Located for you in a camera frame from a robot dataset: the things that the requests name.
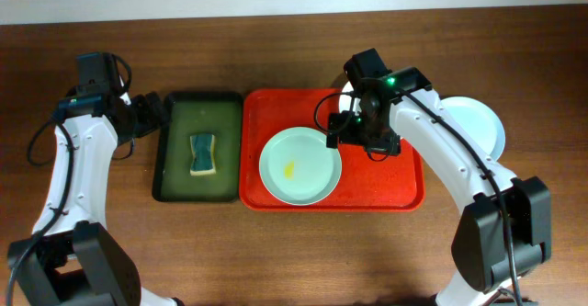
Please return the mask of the light green plate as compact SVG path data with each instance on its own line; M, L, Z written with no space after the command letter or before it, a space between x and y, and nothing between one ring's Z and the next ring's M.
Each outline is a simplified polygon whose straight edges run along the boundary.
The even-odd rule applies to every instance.
M326 135L294 127L275 134L263 147L258 172L271 196L293 206L310 206L336 189L343 173L341 154Z

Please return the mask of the yellow green scrub sponge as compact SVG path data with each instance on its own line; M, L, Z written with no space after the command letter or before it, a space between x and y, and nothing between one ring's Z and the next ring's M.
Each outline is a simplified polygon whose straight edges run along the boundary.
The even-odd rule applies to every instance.
M193 161L190 166L192 176L207 176L216 173L215 164L216 137L211 133L200 133L190 137Z

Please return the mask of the light blue plate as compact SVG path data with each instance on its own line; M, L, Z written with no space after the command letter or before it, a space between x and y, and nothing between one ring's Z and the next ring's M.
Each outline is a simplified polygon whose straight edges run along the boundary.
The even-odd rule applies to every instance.
M501 120L491 108L465 96L447 97L441 104L484 152L494 161L499 160L506 135Z

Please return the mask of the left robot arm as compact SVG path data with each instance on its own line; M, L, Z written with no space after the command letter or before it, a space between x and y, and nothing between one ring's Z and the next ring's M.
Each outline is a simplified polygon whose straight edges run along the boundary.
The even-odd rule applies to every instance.
M29 238L9 245L6 303L19 286L31 305L179 305L141 284L137 267L107 231L108 171L115 150L169 120L151 92L72 96L51 114L56 155L43 210Z

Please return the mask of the cream white plate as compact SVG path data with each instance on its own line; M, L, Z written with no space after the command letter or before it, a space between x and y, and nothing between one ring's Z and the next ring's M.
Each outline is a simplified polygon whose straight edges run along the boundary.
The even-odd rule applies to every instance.
M345 128L348 125L361 125L363 118L361 117L361 109L359 107L360 99L353 96L354 88L350 82L347 82L341 90L342 95L339 96L339 129Z

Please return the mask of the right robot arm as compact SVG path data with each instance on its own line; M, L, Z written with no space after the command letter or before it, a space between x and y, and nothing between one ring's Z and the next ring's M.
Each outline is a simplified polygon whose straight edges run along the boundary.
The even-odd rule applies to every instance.
M520 278L551 258L551 196L536 176L520 179L492 159L442 106L416 68L348 64L347 91L359 112L348 110L333 130L374 152L371 140L388 130L406 140L443 182L460 219L451 244L457 268L435 295L437 305L490 305L508 296L525 305Z

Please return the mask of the dark green water tray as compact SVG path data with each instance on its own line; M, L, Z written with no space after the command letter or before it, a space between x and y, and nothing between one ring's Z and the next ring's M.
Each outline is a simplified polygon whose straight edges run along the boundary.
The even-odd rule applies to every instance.
M231 202L238 198L243 97L235 92L174 92L164 100L169 123L162 127L153 177L161 202ZM216 173L192 176L190 137L216 137Z

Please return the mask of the red plastic tray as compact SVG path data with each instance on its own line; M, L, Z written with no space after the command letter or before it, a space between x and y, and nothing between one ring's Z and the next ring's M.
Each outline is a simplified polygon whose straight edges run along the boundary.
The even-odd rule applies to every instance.
M239 197L259 211L402 212L417 209L424 200L422 159L408 142L401 154L382 162L370 160L361 147L341 145L343 172L334 191L310 206L292 206L274 198L259 175L259 157L276 133L292 127L314 128L319 101L336 88L261 89L243 104Z

